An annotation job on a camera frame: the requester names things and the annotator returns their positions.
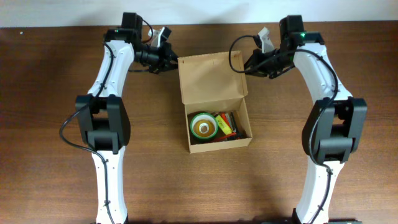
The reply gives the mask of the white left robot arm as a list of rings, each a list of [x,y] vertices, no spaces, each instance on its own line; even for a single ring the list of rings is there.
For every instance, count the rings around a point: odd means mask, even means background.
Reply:
[[[96,223],[127,223],[123,193],[123,158],[131,136],[131,124],[122,94],[131,65],[158,74],[177,69],[177,55],[168,38],[168,27],[150,30],[143,40],[145,20],[125,12],[122,23],[104,35],[104,57],[93,86],[75,101],[82,141],[91,152],[98,189]]]

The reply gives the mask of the brown cardboard box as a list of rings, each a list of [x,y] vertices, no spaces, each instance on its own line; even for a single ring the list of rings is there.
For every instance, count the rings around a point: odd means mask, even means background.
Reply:
[[[188,134],[188,148],[191,154],[234,147],[246,147],[252,140],[251,125],[245,97],[248,94],[246,77],[230,68],[243,68],[243,56],[240,51],[194,55],[178,58],[178,74],[182,103],[185,109],[185,121]],[[211,115],[229,113],[237,133],[242,139],[234,141],[201,141],[190,132],[190,122],[199,113]],[[214,139],[225,136],[219,130]]]

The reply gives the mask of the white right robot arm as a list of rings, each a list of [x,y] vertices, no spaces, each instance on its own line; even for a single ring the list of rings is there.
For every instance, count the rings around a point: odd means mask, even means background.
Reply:
[[[280,46],[274,48],[263,29],[254,37],[258,49],[244,64],[246,75],[277,78],[293,68],[303,76],[313,108],[302,130],[308,156],[303,193],[292,223],[329,223],[329,206],[336,179],[361,139],[366,101],[355,98],[338,78],[319,32],[308,32],[302,16],[279,22]]]

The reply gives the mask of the small yellow tape roll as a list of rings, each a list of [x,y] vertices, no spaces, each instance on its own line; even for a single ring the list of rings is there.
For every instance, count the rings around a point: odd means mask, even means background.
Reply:
[[[211,121],[201,119],[195,123],[193,131],[199,137],[209,138],[215,133],[215,125]]]

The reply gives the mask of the green tape roll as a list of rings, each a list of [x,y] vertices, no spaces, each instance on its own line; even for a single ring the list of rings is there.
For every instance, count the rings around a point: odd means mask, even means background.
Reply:
[[[209,113],[199,113],[190,122],[190,132],[198,140],[210,141],[218,132],[218,123]]]

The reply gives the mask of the yellow highlighter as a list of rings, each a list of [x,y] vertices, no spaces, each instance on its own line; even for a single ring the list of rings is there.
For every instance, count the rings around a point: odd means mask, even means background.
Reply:
[[[218,127],[222,130],[222,132],[225,135],[229,135],[233,133],[233,130],[230,128],[230,126],[225,122],[225,120],[220,116],[217,115],[215,117],[217,123],[218,123]]]

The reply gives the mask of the red stapler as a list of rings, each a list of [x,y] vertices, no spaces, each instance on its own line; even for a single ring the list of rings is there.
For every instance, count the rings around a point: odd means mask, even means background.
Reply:
[[[222,113],[221,117],[225,120],[225,122],[228,124],[228,126],[232,129],[233,132],[237,132],[237,129],[236,129],[229,113]]]

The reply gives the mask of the red utility knife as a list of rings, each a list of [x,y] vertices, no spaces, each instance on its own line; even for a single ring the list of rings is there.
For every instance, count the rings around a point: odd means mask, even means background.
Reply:
[[[243,138],[243,135],[241,133],[233,132],[229,135],[225,135],[225,136],[216,138],[216,139],[212,140],[212,142],[234,141],[234,140],[242,139],[242,138]]]

